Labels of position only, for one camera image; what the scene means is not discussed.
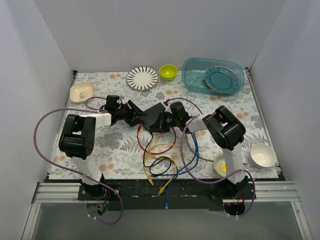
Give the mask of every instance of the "white wall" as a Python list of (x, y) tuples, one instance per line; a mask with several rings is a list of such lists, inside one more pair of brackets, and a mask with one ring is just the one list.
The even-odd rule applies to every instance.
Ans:
[(250, 67), (286, 0), (34, 0), (65, 59), (80, 72), (188, 58)]
[(252, 67), (281, 168), (320, 239), (320, 1), (287, 0)]
[[(72, 72), (33, 0), (0, 0), (0, 239), (20, 239), (37, 182), (48, 165), (33, 146), (41, 116), (62, 107)], [(61, 116), (39, 133), (51, 156)]]

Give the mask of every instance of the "green bowl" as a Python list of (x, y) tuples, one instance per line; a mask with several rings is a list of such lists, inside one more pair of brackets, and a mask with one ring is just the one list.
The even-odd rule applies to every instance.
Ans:
[(166, 64), (160, 68), (159, 73), (163, 80), (172, 81), (177, 76), (178, 69), (171, 64)]

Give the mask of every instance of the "teal plate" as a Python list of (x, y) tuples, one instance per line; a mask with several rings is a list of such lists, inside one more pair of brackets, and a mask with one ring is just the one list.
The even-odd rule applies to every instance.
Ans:
[(205, 81), (212, 90), (222, 94), (237, 92), (239, 85), (236, 74), (224, 66), (209, 68), (205, 74)]

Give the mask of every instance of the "floral tablecloth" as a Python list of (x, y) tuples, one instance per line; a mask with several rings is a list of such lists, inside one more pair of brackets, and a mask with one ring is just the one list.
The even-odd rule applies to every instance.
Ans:
[[(250, 148), (257, 143), (268, 144), (262, 118), (258, 111), (254, 95), (250, 86), (250, 82), (245, 78), (244, 89), (232, 96), (213, 96), (209, 94), (201, 94), (188, 91), (182, 80), (181, 72), (175, 80), (164, 82), (159, 79), (154, 88), (147, 91), (136, 91), (131, 89), (126, 82), (127, 72), (84, 72), (78, 73), (75, 84), (83, 82), (91, 82), (94, 86), (94, 95), (106, 97), (107, 95), (119, 95), (125, 101), (132, 100), (140, 109), (146, 110), (149, 107), (163, 102), (168, 98), (182, 97), (193, 101), (197, 104), (203, 113), (212, 113), (217, 107), (224, 105), (237, 116), (244, 124), (246, 134), (242, 147), (242, 157), (244, 167), (252, 174), (254, 178), (278, 178), (275, 167), (266, 169), (256, 168), (250, 160)], [(185, 109), (190, 115), (197, 115), (197, 110), (188, 102), (183, 102)], [(102, 99), (93, 100), (92, 107), (99, 108), (105, 104)], [(70, 102), (69, 107), (86, 109), (83, 103)], [(67, 114), (81, 112), (68, 111)], [(98, 130), (95, 134), (95, 147), (93, 156), (99, 170), (104, 174), (106, 179), (146, 179), (143, 170), (142, 159), (143, 150), (139, 147), (136, 138), (136, 127), (129, 127), (124, 121), (118, 121), (115, 125), (105, 127)], [(177, 139), (181, 137), (181, 132), (177, 128)], [(145, 130), (140, 132), (140, 141), (143, 146), (146, 146), (151, 139), (151, 135)], [(222, 152), (220, 147), (214, 142), (208, 131), (200, 131), (196, 133), (199, 152), (202, 157), (213, 160), (215, 156)], [(174, 141), (173, 132), (164, 133), (162, 137), (157, 138), (156, 143), (172, 143)], [(161, 152), (166, 149), (166, 146), (159, 146), (155, 149)], [(187, 144), (183, 146), (185, 160), (190, 161), (193, 153), (188, 148)], [(179, 167), (182, 167), (180, 152), (178, 147), (173, 147), (171, 150), (162, 154), (177, 161)], [(56, 147), (54, 162), (65, 167), (77, 169), (76, 165), (63, 152)], [(163, 161), (153, 169), (153, 172), (162, 172), (168, 162)], [(202, 179), (220, 178), (214, 170), (212, 162), (199, 159), (198, 165), (192, 170), (193, 174)], [(76, 173), (63, 170), (52, 166), (49, 171), (50, 180), (70, 180), (79, 179), (80, 176)], [(180, 178), (190, 178), (186, 173), (179, 176)]]

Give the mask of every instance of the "black and white striped plate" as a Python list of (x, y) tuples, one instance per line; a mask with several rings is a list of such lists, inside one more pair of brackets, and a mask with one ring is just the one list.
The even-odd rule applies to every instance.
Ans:
[(157, 71), (149, 66), (138, 66), (132, 69), (126, 76), (128, 85), (138, 91), (153, 88), (158, 82), (158, 79)]

